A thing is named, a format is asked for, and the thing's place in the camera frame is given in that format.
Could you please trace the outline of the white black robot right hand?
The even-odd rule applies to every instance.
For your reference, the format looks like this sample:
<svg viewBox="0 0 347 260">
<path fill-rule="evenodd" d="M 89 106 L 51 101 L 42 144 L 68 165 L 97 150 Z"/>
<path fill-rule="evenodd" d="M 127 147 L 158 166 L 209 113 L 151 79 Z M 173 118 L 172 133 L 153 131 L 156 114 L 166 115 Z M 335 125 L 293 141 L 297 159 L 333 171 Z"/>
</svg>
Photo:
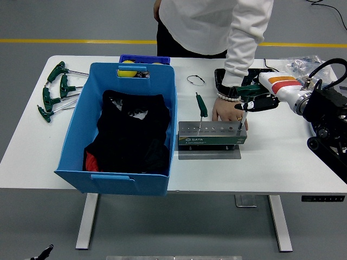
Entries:
<svg viewBox="0 0 347 260">
<path fill-rule="evenodd" d="M 291 110 L 302 115 L 311 92 L 293 76 L 284 72 L 263 72 L 259 74 L 259 83 L 271 94 L 269 97 L 240 103 L 234 107 L 245 112 L 260 112 L 275 109 L 280 102 L 287 102 Z"/>
</svg>

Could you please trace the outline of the person's left hand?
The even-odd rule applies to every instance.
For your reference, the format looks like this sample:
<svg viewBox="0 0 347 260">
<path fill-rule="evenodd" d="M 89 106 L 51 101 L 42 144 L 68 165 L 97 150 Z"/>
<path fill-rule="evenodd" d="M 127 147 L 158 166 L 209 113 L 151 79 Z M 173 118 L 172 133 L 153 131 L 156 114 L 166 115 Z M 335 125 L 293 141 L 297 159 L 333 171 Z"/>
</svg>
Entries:
<svg viewBox="0 0 347 260">
<path fill-rule="evenodd" d="M 240 101 L 226 101 L 217 97 L 212 110 L 212 121 L 242 121 L 246 118 L 244 111 L 235 108 L 235 105 L 240 103 Z"/>
</svg>

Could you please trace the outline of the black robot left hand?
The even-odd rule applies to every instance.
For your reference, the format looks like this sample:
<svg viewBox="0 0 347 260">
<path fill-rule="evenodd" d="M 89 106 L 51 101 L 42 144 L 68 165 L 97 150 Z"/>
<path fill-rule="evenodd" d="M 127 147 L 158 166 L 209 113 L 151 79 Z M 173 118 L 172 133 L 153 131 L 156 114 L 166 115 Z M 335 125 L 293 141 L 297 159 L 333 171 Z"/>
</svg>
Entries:
<svg viewBox="0 0 347 260">
<path fill-rule="evenodd" d="M 52 252 L 54 245 L 51 244 L 47 248 L 45 248 L 38 256 L 31 257 L 30 260 L 45 260 L 49 257 Z"/>
</svg>

